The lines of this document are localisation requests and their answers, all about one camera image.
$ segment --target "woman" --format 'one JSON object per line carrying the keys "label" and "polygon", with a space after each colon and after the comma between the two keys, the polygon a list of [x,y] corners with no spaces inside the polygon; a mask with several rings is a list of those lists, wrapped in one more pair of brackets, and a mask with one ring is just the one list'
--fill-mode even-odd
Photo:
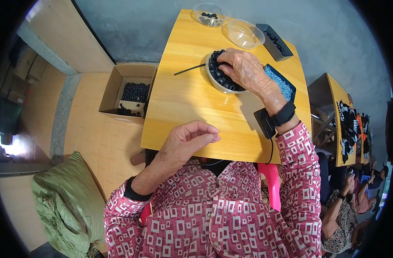
{"label": "woman", "polygon": [[388,166],[383,166],[381,171],[376,170],[376,165],[377,162],[373,162],[371,167],[370,163],[364,164],[361,169],[353,168],[357,171],[359,171],[359,180],[361,181],[361,176],[362,175],[368,175],[368,176],[375,176],[374,180],[369,184],[368,188],[369,189],[376,189],[379,188],[381,183],[384,181],[384,179],[388,175]]}
{"label": "woman", "polygon": [[[232,65],[220,69],[256,94],[270,116],[287,103],[254,55],[229,48],[218,62]],[[253,163],[233,161],[218,177],[195,161],[185,164],[221,140],[214,126],[192,121],[173,128],[149,166],[111,194],[104,212],[108,256],[320,256],[320,177],[310,133],[296,115],[276,129],[281,213],[262,202]],[[142,224],[150,199],[153,214]]]}
{"label": "woman", "polygon": [[[330,253],[342,253],[361,245],[368,223],[358,223],[353,194],[355,175],[351,175],[350,171],[347,173],[346,166],[334,167],[329,172],[327,158],[321,152],[317,154],[321,168],[321,200],[328,208],[322,209],[320,214],[322,249]],[[323,198],[326,198],[327,194],[329,197],[324,203]]]}
{"label": "woman", "polygon": [[367,194],[367,188],[374,179],[375,175],[372,175],[369,180],[365,180],[364,184],[361,184],[358,177],[354,178],[355,211],[357,214],[366,213],[377,202],[377,196],[369,199]]}

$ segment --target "clear plastic bowl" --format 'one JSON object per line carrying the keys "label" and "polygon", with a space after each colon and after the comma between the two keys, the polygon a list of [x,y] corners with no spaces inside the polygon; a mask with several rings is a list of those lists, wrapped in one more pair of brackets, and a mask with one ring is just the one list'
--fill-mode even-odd
{"label": "clear plastic bowl", "polygon": [[212,85],[214,85],[214,87],[219,90],[220,92],[223,92],[225,94],[241,94],[246,92],[247,90],[243,90],[243,91],[236,91],[236,90],[229,90],[227,88],[225,88],[224,86],[220,85],[215,79],[214,77],[212,77],[212,74],[209,72],[209,59],[211,58],[211,55],[214,53],[214,51],[212,51],[211,53],[208,54],[206,61],[205,61],[205,68],[206,68],[206,72],[209,76],[209,79],[211,80]]}
{"label": "clear plastic bowl", "polygon": [[[198,22],[209,27],[219,27],[231,17],[230,11],[226,8],[211,3],[195,5],[194,12]],[[215,19],[215,17],[208,18],[207,16],[202,16],[203,12],[206,14],[216,14],[218,19]]]}
{"label": "clear plastic bowl", "polygon": [[244,49],[252,49],[264,44],[264,33],[252,23],[233,19],[228,22],[228,38],[232,43]]}

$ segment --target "black cable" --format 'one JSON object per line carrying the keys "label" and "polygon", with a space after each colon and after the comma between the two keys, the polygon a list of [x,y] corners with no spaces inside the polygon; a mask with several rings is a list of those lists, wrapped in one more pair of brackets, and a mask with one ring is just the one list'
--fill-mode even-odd
{"label": "black cable", "polygon": [[266,165],[268,165],[268,164],[271,162],[272,153],[274,152],[274,143],[272,142],[272,138],[271,138],[270,135],[268,134],[267,130],[266,130],[266,133],[267,133],[268,138],[269,138],[270,141],[271,141],[271,156],[270,156],[270,160],[269,160],[267,163],[265,163]]}
{"label": "black cable", "polygon": [[188,167],[188,166],[212,166],[212,165],[216,165],[216,164],[218,164],[218,163],[220,163],[220,162],[223,162],[224,160],[225,160],[225,159],[221,159],[220,161],[215,162],[215,163],[213,163],[213,164],[200,164],[200,163],[196,163],[196,164],[183,165],[182,167]]}
{"label": "black cable", "polygon": [[186,70],[183,70],[183,71],[177,72],[176,74],[173,74],[173,75],[182,74],[183,72],[186,72],[186,71],[189,71],[189,70],[192,70],[192,69],[195,69],[195,68],[198,68],[198,67],[204,66],[204,65],[206,65],[206,64],[200,64],[200,65],[197,65],[197,66],[191,67],[191,68],[189,68],[189,69],[186,69]]}

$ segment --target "patterned blouse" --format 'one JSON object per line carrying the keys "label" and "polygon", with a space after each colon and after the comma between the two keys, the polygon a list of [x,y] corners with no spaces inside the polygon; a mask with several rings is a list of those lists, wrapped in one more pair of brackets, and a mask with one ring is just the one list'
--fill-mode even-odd
{"label": "patterned blouse", "polygon": [[283,182],[281,213],[263,203],[253,163],[231,162],[216,178],[186,166],[148,202],[112,192],[104,226],[108,257],[321,257],[320,170],[310,133],[300,123],[276,140]]}
{"label": "patterned blouse", "polygon": [[[339,193],[340,190],[334,190],[330,195],[327,202],[328,208],[330,208],[331,204],[333,204],[333,202],[337,199],[337,194]],[[351,248],[353,230],[357,226],[358,220],[355,209],[350,206],[347,199],[343,200],[341,203],[336,222],[338,224],[338,228],[334,231],[334,234],[331,237],[326,239],[324,237],[324,233],[321,233],[323,250],[330,253],[342,253]]]}
{"label": "patterned blouse", "polygon": [[367,192],[364,192],[364,197],[361,201],[358,201],[358,194],[364,187],[363,184],[358,182],[358,179],[354,183],[354,196],[355,196],[355,212],[357,214],[364,214],[369,209],[369,196]]}

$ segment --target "concrete wall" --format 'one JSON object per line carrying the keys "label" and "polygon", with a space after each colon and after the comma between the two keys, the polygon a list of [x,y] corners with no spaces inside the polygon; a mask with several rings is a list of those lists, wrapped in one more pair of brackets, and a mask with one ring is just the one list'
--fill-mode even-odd
{"label": "concrete wall", "polygon": [[[159,62],[181,8],[191,0],[75,0],[116,61]],[[234,18],[270,24],[298,50],[307,84],[324,72],[371,116],[374,148],[385,152],[390,83],[380,49],[347,0],[223,0]]]}

